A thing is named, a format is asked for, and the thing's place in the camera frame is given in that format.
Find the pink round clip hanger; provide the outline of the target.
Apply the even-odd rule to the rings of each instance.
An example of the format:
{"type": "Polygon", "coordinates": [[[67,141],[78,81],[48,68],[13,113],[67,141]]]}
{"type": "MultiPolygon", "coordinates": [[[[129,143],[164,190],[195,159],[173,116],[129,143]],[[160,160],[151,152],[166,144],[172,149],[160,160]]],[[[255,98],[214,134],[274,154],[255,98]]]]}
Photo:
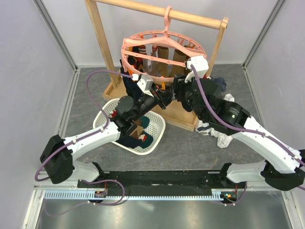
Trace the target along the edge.
{"type": "Polygon", "coordinates": [[[145,74],[158,83],[172,82],[174,75],[186,69],[186,81],[194,77],[193,65],[200,77],[209,70],[200,44],[179,33],[170,32],[171,6],[165,9],[164,29],[144,31],[125,38],[122,43],[122,67],[130,75],[145,74]]]}

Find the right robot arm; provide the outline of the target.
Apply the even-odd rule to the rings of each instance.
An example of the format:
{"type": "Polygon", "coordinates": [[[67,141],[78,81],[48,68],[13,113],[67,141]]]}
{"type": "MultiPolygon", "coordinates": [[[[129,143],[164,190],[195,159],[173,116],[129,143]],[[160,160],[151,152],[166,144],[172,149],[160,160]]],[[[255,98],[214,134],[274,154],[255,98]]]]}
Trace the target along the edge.
{"type": "Polygon", "coordinates": [[[221,96],[221,87],[212,80],[177,75],[172,84],[173,97],[187,111],[215,131],[246,144],[263,161],[252,164],[223,165],[218,176],[222,187],[240,182],[266,182],[281,191],[301,188],[305,181],[304,150],[295,150],[265,130],[250,113],[236,102],[221,96]]]}

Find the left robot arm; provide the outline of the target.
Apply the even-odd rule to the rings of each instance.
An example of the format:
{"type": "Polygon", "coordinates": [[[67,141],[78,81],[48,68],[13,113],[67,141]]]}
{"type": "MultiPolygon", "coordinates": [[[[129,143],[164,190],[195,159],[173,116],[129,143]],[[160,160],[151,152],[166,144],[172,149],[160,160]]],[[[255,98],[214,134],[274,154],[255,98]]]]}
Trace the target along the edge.
{"type": "Polygon", "coordinates": [[[95,117],[91,130],[49,139],[40,157],[46,178],[53,184],[80,179],[101,187],[105,177],[99,165],[78,158],[110,142],[139,156],[150,154],[165,131],[165,120],[152,109],[166,108],[171,101],[170,93],[159,89],[143,94],[137,101],[127,95],[109,100],[95,117]]]}

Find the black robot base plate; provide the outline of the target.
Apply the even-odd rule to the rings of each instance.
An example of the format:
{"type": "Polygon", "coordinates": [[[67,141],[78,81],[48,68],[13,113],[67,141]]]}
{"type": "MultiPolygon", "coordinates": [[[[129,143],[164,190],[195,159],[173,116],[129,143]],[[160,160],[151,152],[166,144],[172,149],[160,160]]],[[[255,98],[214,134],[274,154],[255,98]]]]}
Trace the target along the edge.
{"type": "Polygon", "coordinates": [[[238,189],[245,188],[246,183],[234,183],[227,179],[222,170],[155,170],[155,171],[102,171],[96,181],[106,180],[105,183],[88,184],[78,181],[78,188],[106,188],[114,189],[115,193],[122,194],[120,182],[125,191],[135,188],[151,188],[153,186],[186,187],[199,189],[238,189]]]}

